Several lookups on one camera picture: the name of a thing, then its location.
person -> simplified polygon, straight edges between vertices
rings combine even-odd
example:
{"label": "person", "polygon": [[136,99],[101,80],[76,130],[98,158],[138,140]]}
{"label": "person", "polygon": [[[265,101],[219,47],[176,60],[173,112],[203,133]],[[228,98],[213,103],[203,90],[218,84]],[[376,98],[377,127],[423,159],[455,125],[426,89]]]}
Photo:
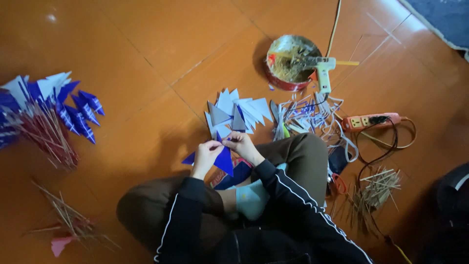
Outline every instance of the person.
{"label": "person", "polygon": [[[155,263],[372,263],[320,206],[328,155],[319,137],[258,146],[245,133],[227,138],[200,144],[191,172],[140,184],[119,201],[118,219]],[[215,191],[204,178],[225,146],[254,173]]]}

blue rug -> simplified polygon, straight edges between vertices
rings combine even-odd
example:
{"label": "blue rug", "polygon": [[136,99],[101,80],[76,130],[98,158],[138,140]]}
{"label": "blue rug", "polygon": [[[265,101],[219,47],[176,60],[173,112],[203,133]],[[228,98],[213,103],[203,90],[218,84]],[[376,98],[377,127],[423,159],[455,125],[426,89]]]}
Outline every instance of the blue rug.
{"label": "blue rug", "polygon": [[469,62],[469,0],[399,0],[451,48],[465,50]]}

gray paper triangle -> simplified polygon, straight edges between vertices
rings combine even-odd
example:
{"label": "gray paper triangle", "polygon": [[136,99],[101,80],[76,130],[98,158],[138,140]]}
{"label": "gray paper triangle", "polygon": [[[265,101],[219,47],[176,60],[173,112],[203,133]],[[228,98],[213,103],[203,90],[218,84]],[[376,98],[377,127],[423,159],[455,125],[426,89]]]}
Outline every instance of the gray paper triangle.
{"label": "gray paper triangle", "polygon": [[233,125],[231,126],[231,130],[247,130],[248,127],[244,123],[244,120],[241,117],[241,114],[239,113],[238,108],[234,109],[234,118],[233,118]]}
{"label": "gray paper triangle", "polygon": [[225,112],[208,102],[208,108],[210,110],[210,116],[212,117],[212,125],[216,126],[222,122],[229,120],[231,117]]}

pink paper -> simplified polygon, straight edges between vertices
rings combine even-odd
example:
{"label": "pink paper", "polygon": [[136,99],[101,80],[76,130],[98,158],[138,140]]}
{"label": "pink paper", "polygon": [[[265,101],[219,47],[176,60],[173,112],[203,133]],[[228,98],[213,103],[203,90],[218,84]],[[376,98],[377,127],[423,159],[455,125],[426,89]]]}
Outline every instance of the pink paper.
{"label": "pink paper", "polygon": [[62,250],[65,248],[65,245],[67,245],[74,239],[75,237],[73,236],[58,237],[58,238],[52,239],[51,248],[52,248],[52,252],[54,253],[54,256],[59,257],[60,253],[62,253]]}

sleeve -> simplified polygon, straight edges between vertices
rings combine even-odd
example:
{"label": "sleeve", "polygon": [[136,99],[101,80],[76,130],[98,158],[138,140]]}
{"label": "sleeve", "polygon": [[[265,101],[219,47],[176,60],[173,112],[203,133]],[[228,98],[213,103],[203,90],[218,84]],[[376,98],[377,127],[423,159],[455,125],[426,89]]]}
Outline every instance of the sleeve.
{"label": "sleeve", "polygon": [[284,170],[265,160],[255,168],[264,188],[281,207],[288,209],[298,234],[311,242],[327,259],[337,263],[373,263],[325,214],[325,209]]}
{"label": "sleeve", "polygon": [[198,252],[204,181],[185,178],[174,198],[155,263],[192,263]]}

